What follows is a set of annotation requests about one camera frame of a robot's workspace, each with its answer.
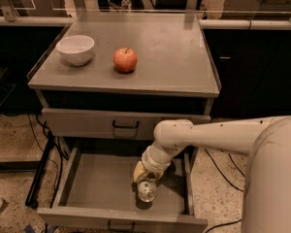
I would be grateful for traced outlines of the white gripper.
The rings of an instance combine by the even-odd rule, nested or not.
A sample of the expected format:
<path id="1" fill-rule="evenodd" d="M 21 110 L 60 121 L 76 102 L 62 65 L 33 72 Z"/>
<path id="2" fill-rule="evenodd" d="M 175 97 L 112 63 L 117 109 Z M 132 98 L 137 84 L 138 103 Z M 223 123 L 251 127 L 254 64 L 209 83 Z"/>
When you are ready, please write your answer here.
<path id="1" fill-rule="evenodd" d="M 171 160 L 172 157 L 164 149 L 155 146 L 147 147 L 142 155 L 142 161 L 139 161 L 134 169 L 133 181 L 136 183 L 148 173 L 155 173 L 154 177 L 159 181 L 170 166 Z"/>

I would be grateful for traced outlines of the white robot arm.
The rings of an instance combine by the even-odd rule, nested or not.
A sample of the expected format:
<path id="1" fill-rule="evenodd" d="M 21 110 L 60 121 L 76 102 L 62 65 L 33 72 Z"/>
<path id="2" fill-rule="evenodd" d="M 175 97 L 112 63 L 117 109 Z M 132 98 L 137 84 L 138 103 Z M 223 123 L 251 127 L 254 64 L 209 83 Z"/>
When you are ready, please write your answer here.
<path id="1" fill-rule="evenodd" d="M 291 233 L 291 116 L 197 125 L 163 120 L 153 137 L 134 170 L 135 183 L 150 174 L 161 178 L 188 146 L 246 154 L 242 233 Z"/>

